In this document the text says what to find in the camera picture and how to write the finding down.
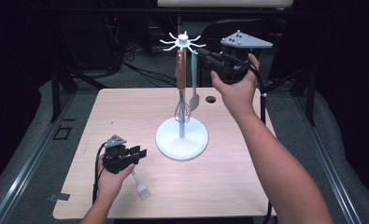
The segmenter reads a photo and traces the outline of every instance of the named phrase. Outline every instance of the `wooden table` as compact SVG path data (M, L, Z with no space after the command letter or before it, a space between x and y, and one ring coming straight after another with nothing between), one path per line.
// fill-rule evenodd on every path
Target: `wooden table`
M92 205L96 152L114 133L127 140L127 147L139 145L148 150L135 169L152 195L141 201L134 178L128 176L109 218L264 216L268 200L239 128L219 92L214 88L197 91L200 104L192 116L206 126L207 146L190 161L173 161L158 149L155 134L174 115L176 88L101 90L62 188L70 198L56 203L54 217L84 217ZM207 96L214 96L216 103L208 103ZM256 110L259 102L257 93ZM273 132L269 117L267 121Z
M291 7L292 0L158 0L159 7Z

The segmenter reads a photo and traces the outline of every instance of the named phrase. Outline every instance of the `white stand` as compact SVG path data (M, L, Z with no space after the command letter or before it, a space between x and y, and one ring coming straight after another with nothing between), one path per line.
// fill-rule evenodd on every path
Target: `white stand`
M208 140L207 129L199 120L191 118L185 123L184 137L178 134L179 122L167 119L158 129L156 142L159 150L167 157L186 161L201 154Z

